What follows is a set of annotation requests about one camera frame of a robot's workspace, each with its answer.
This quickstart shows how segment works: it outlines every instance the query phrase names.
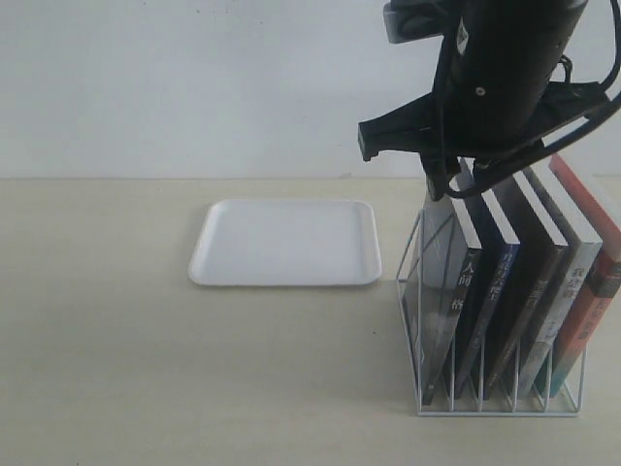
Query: white wall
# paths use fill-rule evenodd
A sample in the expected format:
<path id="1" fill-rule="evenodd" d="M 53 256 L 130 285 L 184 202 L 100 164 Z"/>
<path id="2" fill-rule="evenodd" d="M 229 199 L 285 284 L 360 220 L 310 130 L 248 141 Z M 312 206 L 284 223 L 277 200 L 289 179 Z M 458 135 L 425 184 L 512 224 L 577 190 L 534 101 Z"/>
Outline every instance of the white wall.
<path id="1" fill-rule="evenodd" d="M 384 0 L 4 0 L 0 177 L 412 176 L 356 124 L 430 88 L 438 40 L 390 46 Z M 570 49 L 612 61 L 605 0 Z M 568 150 L 621 173 L 617 118 Z"/>

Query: black book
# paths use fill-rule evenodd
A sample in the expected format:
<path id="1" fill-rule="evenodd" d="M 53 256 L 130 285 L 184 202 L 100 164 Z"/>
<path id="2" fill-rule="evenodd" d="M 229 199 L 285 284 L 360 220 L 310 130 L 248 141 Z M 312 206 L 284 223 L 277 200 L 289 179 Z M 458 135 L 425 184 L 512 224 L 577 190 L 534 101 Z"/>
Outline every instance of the black book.
<path id="1" fill-rule="evenodd" d="M 501 380 L 568 243 L 522 172 L 494 193 L 520 240 L 520 250 L 490 321 L 485 341 L 484 397 Z"/>
<path id="2" fill-rule="evenodd" d="M 461 169 L 455 181 L 460 189 L 467 189 L 474 185 L 474 177 L 464 159 L 461 160 Z M 480 348 L 520 246 L 515 231 L 491 190 L 469 197 L 465 203 L 482 251 L 473 288 L 455 332 L 456 398 L 461 397 L 471 372 L 474 372 L 475 383 L 478 382 Z M 447 364 L 446 373 L 450 374 L 450 364 Z"/>
<path id="3" fill-rule="evenodd" d="M 425 405 L 433 400 L 480 251 L 464 201 L 445 196 L 433 202 L 428 197 L 404 295 L 412 347 L 420 346 L 420 360 L 414 359 Z"/>

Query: white tray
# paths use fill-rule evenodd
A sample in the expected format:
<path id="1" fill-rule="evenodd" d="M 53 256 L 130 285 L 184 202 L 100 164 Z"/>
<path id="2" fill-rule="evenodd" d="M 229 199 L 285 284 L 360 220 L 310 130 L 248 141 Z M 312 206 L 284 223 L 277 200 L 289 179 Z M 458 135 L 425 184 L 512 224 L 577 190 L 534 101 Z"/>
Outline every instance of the white tray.
<path id="1" fill-rule="evenodd" d="M 355 285 L 381 276 L 372 207 L 347 200 L 213 205 L 189 266 L 202 285 Z"/>

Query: white wire book holder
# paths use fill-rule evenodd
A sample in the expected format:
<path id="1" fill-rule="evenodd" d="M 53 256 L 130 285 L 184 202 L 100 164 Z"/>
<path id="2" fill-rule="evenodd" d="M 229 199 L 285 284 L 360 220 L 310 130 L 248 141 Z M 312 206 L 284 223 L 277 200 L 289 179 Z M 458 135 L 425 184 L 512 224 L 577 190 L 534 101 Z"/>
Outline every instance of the white wire book holder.
<path id="1" fill-rule="evenodd" d="M 414 241 L 416 234 L 420 234 L 424 231 L 420 228 L 425 221 L 424 210 L 420 211 L 411 233 L 409 234 L 406 250 L 402 256 L 399 264 L 399 270 L 397 272 L 397 292 L 399 298 L 399 306 L 403 318 L 403 324 L 406 330 L 406 337 L 408 342 L 409 361 L 412 371 L 412 380 L 414 395 L 416 397 L 416 407 L 419 416 L 550 416 L 550 417 L 571 417 L 577 416 L 582 408 L 582 399 L 584 395 L 584 379 L 586 368 L 586 351 L 582 353 L 579 363 L 576 363 L 576 367 L 573 368 L 572 374 L 566 380 L 563 388 L 555 396 L 550 396 L 550 385 L 552 375 L 552 351 L 547 355 L 547 358 L 543 365 L 543 370 L 546 371 L 546 378 L 544 383 L 544 389 L 538 390 L 537 385 L 531 389 L 530 393 L 526 397 L 518 398 L 518 384 L 519 384 L 519 354 L 520 347 L 515 350 L 515 357 L 511 361 L 509 371 L 513 372 L 513 380 L 508 380 L 500 383 L 497 389 L 491 393 L 487 399 L 483 397 L 483 375 L 485 371 L 485 339 L 483 337 L 482 344 L 480 346 L 479 355 L 477 356 L 478 364 L 477 371 L 471 376 L 468 381 L 467 387 L 464 390 L 462 396 L 459 399 L 455 396 L 455 342 L 451 345 L 451 349 L 448 354 L 447 368 L 444 372 L 443 383 L 436 384 L 436 391 L 434 393 L 433 402 L 429 405 L 423 404 L 422 387 L 426 381 L 423 381 L 422 371 L 417 370 L 421 367 L 418 362 L 421 361 L 421 348 L 422 339 L 424 334 L 421 331 L 423 324 L 421 318 L 421 296 L 422 296 L 422 282 L 418 281 L 418 302 L 416 309 L 413 310 L 417 313 L 416 316 L 410 316 L 408 309 L 404 306 L 404 293 L 406 285 L 408 283 L 409 272 L 419 274 L 422 276 L 422 270 L 425 264 L 422 260 L 418 260 L 417 263 L 412 263 L 413 268 L 404 271 L 404 265 L 410 257 L 414 260 L 415 257 L 423 257 L 422 245 L 423 241 Z M 413 253 L 412 245 L 417 244 L 418 252 Z M 416 329 L 413 331 L 415 335 L 411 335 L 410 325 L 412 318 L 415 318 Z"/>

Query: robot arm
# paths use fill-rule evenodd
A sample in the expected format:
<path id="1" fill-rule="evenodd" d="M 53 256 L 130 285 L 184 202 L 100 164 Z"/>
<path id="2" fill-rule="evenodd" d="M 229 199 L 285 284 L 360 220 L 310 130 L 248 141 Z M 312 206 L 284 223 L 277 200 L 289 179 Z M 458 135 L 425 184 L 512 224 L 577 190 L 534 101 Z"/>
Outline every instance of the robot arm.
<path id="1" fill-rule="evenodd" d="M 573 144 L 621 108 L 606 91 L 621 68 L 621 13 L 610 0 L 617 46 L 601 83 L 573 83 L 564 50 L 588 0 L 392 0 L 384 7 L 391 43 L 443 36 L 432 91 L 359 124 L 366 161 L 383 150 L 418 152 L 430 194 L 467 197 Z M 551 82 L 559 65 L 566 78 Z M 586 117 L 549 146 L 542 138 Z M 474 159 L 476 185 L 449 186 L 458 156 Z"/>

